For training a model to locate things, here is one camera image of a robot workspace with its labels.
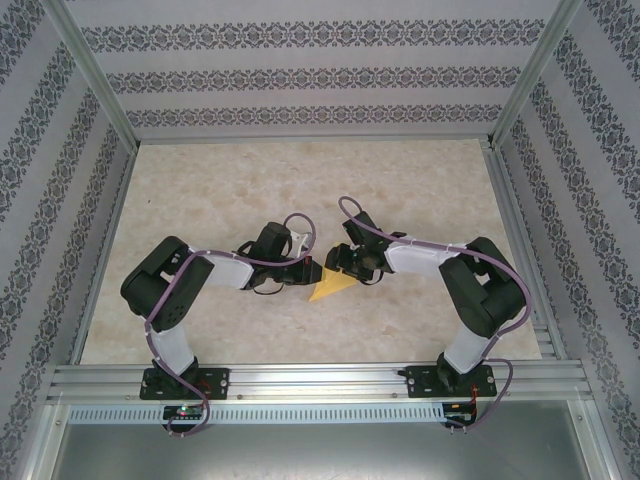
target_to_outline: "marble floor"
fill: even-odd
[[[150,363],[142,320],[119,289],[164,237],[230,251],[267,222],[301,211],[317,226],[313,254],[324,263],[333,244],[348,242],[337,206],[343,194],[385,231],[443,243],[483,235],[511,261],[475,140],[143,146],[82,363]],[[306,230],[302,220],[290,226]],[[201,363],[429,361],[460,324],[440,279],[387,275],[309,303],[312,291],[288,287],[265,297],[206,287],[184,320],[190,345]],[[540,358],[530,323],[494,353]]]

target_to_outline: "striped wall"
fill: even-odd
[[[143,140],[490,133],[558,0],[67,5]]]
[[[502,145],[572,358],[640,478],[640,2],[587,0]]]
[[[0,2],[0,479],[66,363],[129,152],[42,6]]]

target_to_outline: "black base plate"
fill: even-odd
[[[177,382],[169,377],[174,385]],[[167,385],[167,374],[156,368],[147,368],[140,386],[141,400],[197,400],[199,397],[191,390]],[[229,390],[228,368],[198,368],[193,385],[204,393],[209,400],[226,400]]]
[[[498,394],[493,370],[489,365],[476,367],[472,374],[464,375],[453,392],[447,390],[438,379],[438,367],[435,365],[418,365],[404,369],[402,374],[407,378],[409,398],[434,397],[471,397],[471,389],[475,385],[478,397],[495,397]]]

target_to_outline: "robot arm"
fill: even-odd
[[[184,332],[182,320],[191,308],[200,290],[206,285],[227,286],[238,290],[253,290],[271,278],[282,285],[307,285],[316,283],[322,276],[322,267],[310,256],[300,262],[275,267],[252,265],[252,261],[284,262],[292,260],[286,255],[298,243],[301,252],[308,248],[309,235],[290,231],[284,225],[270,222],[263,228],[256,241],[240,247],[234,255],[214,253],[193,259],[177,281],[169,297],[151,322],[151,339],[158,359],[191,384],[197,377],[198,362]],[[175,275],[183,263],[197,248],[187,245],[177,237],[165,238],[133,272],[125,279],[120,294],[136,315],[149,317],[161,296],[169,286],[169,277]],[[181,398],[186,391],[176,383],[154,360],[156,390],[172,392]]]
[[[377,229],[362,211],[354,217]],[[405,243],[404,233],[394,232],[393,242],[367,231],[352,220],[343,227],[353,244],[334,247],[325,266],[370,284],[384,273],[418,273],[442,277],[462,325],[453,342],[438,358],[438,378],[449,391],[455,390],[484,359],[485,350],[500,327],[525,306],[525,297],[515,281],[496,266],[459,252]],[[495,244],[483,237],[468,244],[451,245],[488,255],[509,265]]]

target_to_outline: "yellow object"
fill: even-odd
[[[344,290],[356,283],[358,283],[358,281],[349,275],[322,267],[322,280],[316,283],[316,288],[309,301],[313,302],[319,298]]]

